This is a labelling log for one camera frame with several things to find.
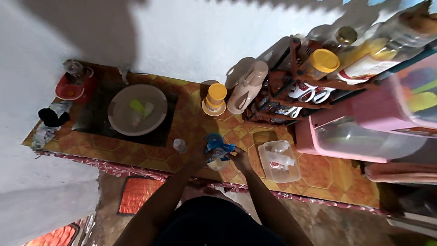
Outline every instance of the black shirt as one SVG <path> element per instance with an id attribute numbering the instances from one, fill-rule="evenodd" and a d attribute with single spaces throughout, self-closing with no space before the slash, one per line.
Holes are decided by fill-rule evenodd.
<path id="1" fill-rule="evenodd" d="M 284 240 L 235 204 L 197 197 L 175 210 L 154 246 L 284 246 Z"/>

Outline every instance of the hand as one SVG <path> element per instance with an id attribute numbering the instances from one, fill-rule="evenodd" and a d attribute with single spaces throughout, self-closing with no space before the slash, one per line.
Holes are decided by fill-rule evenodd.
<path id="1" fill-rule="evenodd" d="M 239 147 L 235 147 L 233 152 L 236 152 L 237 154 L 235 156 L 227 154 L 226 157 L 235 163 L 235 166 L 243 175 L 253 171 L 252 165 L 250 164 L 249 155 L 244 150 L 240 149 Z"/>
<path id="2" fill-rule="evenodd" d="M 200 168 L 203 166 L 208 159 L 212 156 L 212 154 L 215 153 L 215 150 L 211 150 L 208 153 L 205 154 L 205 148 L 207 140 L 201 140 L 199 142 L 199 145 L 197 146 L 197 149 L 194 151 L 193 156 L 190 159 L 190 166 Z"/>

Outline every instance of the kitchen counter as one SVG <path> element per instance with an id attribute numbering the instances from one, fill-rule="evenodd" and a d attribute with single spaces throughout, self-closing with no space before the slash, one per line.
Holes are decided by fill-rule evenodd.
<path id="1" fill-rule="evenodd" d="M 92 67 L 101 81 L 121 82 L 116 68 L 85 63 Z M 249 153 L 253 169 L 270 190 L 287 192 L 306 197 L 364 205 L 379 208 L 379 191 L 376 184 L 361 176 L 359 168 L 353 168 L 351 160 L 301 154 L 294 151 L 302 173 L 302 179 L 292 183 L 275 183 L 265 179 L 257 146 L 274 140 L 288 140 L 294 147 L 293 137 L 286 127 L 260 125 L 244 122 L 241 115 L 232 115 L 228 110 L 218 117 L 206 115 L 201 109 L 201 100 L 208 91 L 208 85 L 150 74 L 128 74 L 130 84 L 151 84 L 161 90 L 178 94 L 176 110 L 166 146 L 155 147 L 111 137 L 103 137 L 73 131 L 83 105 L 74 103 L 70 110 L 71 120 L 43 150 L 96 158 L 109 162 L 137 167 L 176 172 L 185 165 L 199 139 L 209 133 L 221 134 L 225 142 L 235 144 Z M 24 140 L 23 145 L 31 146 L 36 127 Z M 188 151 L 178 154 L 172 147 L 176 138 L 186 141 Z M 231 164 L 220 172 L 208 167 L 202 168 L 197 177 L 246 184 L 241 172 Z"/>

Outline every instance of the white wall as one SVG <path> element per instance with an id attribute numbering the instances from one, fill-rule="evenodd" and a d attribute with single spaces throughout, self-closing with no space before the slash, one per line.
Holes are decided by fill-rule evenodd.
<path id="1" fill-rule="evenodd" d="M 131 64 L 138 72 L 224 83 L 240 59 L 258 57 L 284 36 L 322 24 L 383 21 L 400 0 L 372 7 L 365 0 L 341 3 L 1 1 L 0 244 L 25 243 L 89 214 L 97 204 L 96 169 L 59 158 L 35 160 L 20 146 L 38 120 L 37 111 L 54 98 L 64 60 Z"/>
<path id="2" fill-rule="evenodd" d="M 53 100 L 61 61 L 80 54 L 20 6 L 0 3 L 0 245 L 18 246 L 91 214 L 98 170 L 21 142 Z"/>

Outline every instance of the blue plastic bag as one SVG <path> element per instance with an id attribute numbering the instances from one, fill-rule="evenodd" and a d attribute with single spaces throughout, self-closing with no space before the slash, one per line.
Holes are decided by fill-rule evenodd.
<path id="1" fill-rule="evenodd" d="M 208 159 L 207 163 L 214 161 L 216 158 L 220 158 L 222 161 L 229 160 L 226 154 L 231 153 L 235 149 L 235 145 L 225 144 L 223 137 L 217 133 L 208 134 L 206 140 L 208 140 L 208 143 L 206 144 L 205 154 L 215 149 L 215 153 Z"/>

